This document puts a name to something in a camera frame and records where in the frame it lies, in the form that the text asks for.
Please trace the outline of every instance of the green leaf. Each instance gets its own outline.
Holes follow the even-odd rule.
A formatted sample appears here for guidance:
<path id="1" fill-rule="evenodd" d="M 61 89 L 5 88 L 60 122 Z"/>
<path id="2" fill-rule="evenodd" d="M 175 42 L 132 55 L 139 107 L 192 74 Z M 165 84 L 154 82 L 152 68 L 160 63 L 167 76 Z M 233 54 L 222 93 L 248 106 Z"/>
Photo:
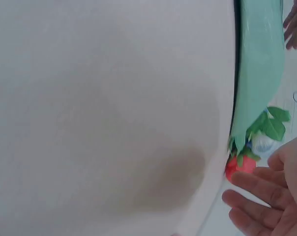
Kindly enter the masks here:
<path id="1" fill-rule="evenodd" d="M 282 141 L 285 131 L 285 126 L 277 119 L 266 119 L 264 122 L 263 132 L 273 140 Z"/>
<path id="2" fill-rule="evenodd" d="M 249 157 L 250 159 L 252 160 L 255 160 L 255 161 L 260 161 L 261 160 L 261 157 L 254 154 L 251 150 L 249 150 L 247 153 L 246 153 L 246 156 Z"/>
<path id="3" fill-rule="evenodd" d="M 239 134 L 235 137 L 235 144 L 237 148 L 237 155 L 242 151 L 243 147 L 246 144 L 246 133 Z"/>
<path id="4" fill-rule="evenodd" d="M 243 155 L 238 155 L 237 156 L 237 165 L 239 167 L 242 167 L 242 165 L 243 165 Z"/>
<path id="5" fill-rule="evenodd" d="M 268 107 L 267 110 L 270 114 L 281 122 L 289 122 L 291 120 L 291 115 L 289 111 L 282 110 L 278 107 Z"/>
<path id="6" fill-rule="evenodd" d="M 247 137 L 251 137 L 252 134 L 256 134 L 259 130 L 261 130 L 266 119 L 267 112 L 263 111 L 255 122 L 253 122 L 253 124 L 247 129 Z"/>
<path id="7" fill-rule="evenodd" d="M 230 153 L 232 153 L 232 151 L 233 151 L 234 142 L 235 142 L 235 138 L 234 137 L 231 137 L 229 139 L 229 145 L 228 145 Z"/>

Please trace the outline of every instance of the mint green fabric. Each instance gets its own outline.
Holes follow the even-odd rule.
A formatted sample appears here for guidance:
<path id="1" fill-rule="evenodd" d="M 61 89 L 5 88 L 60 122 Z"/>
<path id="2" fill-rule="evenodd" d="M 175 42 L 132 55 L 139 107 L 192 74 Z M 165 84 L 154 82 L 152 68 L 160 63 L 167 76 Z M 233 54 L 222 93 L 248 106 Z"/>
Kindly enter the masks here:
<path id="1" fill-rule="evenodd" d="M 284 36 L 282 0 L 240 0 L 240 8 L 240 67 L 231 136 L 242 149 L 247 128 L 267 107 L 280 85 Z"/>

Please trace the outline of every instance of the brown stain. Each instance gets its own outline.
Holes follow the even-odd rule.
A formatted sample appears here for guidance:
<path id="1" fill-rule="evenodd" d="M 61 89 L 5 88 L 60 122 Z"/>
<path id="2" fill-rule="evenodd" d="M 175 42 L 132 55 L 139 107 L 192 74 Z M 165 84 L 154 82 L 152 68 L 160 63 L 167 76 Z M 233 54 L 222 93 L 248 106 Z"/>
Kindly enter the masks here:
<path id="1" fill-rule="evenodd" d="M 132 179 L 142 179 L 131 198 L 136 211 L 170 211 L 187 205 L 204 176 L 205 159 L 201 150 L 185 147 L 172 150 L 164 158 L 144 161 Z"/>

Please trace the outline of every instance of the white fabric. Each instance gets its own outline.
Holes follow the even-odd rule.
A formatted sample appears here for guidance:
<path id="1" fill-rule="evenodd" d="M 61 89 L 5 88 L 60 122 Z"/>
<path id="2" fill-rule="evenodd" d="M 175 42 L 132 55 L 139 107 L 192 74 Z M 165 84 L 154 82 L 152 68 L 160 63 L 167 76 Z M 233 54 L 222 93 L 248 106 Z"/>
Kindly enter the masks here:
<path id="1" fill-rule="evenodd" d="M 234 67 L 232 0 L 0 0 L 0 235 L 195 234 Z"/>

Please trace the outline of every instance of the hand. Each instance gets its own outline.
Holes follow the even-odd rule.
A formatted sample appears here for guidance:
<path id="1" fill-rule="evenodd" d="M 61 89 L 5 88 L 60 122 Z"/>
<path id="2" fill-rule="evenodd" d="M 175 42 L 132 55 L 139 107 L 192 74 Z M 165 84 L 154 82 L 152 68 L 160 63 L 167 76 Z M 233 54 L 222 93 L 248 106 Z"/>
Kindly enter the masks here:
<path id="1" fill-rule="evenodd" d="M 277 150 L 268 164 L 253 174 L 237 172 L 232 182 L 271 207 L 227 190 L 222 199 L 232 207 L 230 219 L 246 236 L 297 236 L 297 138 Z"/>
<path id="2" fill-rule="evenodd" d="M 285 41 L 290 36 L 292 36 L 286 44 L 286 48 L 291 49 L 293 47 L 294 49 L 297 49 L 297 0 L 294 0 L 292 10 L 285 19 L 283 27 L 287 28 L 287 30 L 284 33 Z"/>

